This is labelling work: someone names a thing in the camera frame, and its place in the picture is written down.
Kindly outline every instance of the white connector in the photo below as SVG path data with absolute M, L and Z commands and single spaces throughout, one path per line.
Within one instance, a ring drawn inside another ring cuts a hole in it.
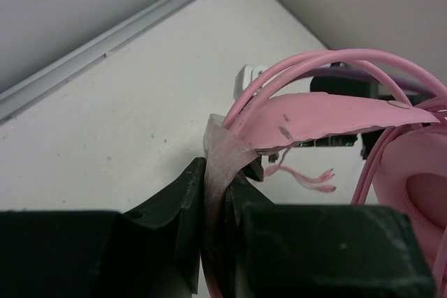
M 253 82 L 258 76 L 260 76 L 267 69 L 268 69 L 267 66 L 245 65 L 236 76 L 235 90 L 233 92 L 234 99 L 235 100 L 238 99 L 242 95 L 242 92 L 250 85 L 250 83 Z

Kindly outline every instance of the pink foam piece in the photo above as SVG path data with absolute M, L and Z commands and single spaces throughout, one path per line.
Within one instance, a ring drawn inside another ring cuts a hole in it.
M 259 152 L 332 134 L 439 120 L 430 112 L 384 100 L 324 92 L 284 94 L 267 100 L 244 121 L 239 136 Z

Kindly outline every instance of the clear plastic tape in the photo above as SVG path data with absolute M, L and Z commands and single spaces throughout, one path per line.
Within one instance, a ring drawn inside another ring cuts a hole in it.
M 223 116 L 211 114 L 203 137 L 205 171 L 205 229 L 216 223 L 225 189 L 236 174 L 258 154 L 244 141 L 222 128 Z

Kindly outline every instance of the pink frayed thread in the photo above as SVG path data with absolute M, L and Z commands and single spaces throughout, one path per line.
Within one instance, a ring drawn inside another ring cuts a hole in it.
M 286 149 L 285 152 L 282 154 L 281 160 L 278 164 L 271 165 L 270 167 L 267 167 L 264 171 L 264 175 L 266 177 L 272 176 L 276 171 L 283 170 L 286 172 L 289 172 L 290 174 L 295 177 L 296 181 L 301 184 L 304 188 L 308 188 L 309 190 L 315 190 L 323 193 L 331 193 L 334 192 L 337 187 L 333 185 L 313 185 L 317 183 L 323 183 L 324 181 L 328 181 L 329 179 L 333 178 L 335 176 L 334 169 L 326 170 L 323 174 L 321 174 L 320 177 L 317 178 L 311 178 L 308 176 L 305 176 L 303 174 L 300 174 L 299 172 L 295 171 L 291 167 L 287 167 L 285 165 L 282 165 L 284 162 L 284 159 L 286 157 L 286 154 L 290 151 L 290 148 Z

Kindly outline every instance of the white wall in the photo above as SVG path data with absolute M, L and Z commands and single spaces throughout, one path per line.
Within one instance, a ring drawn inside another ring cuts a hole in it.
M 0 92 L 157 0 L 0 0 Z
M 332 49 L 394 52 L 447 84 L 447 0 L 280 0 Z

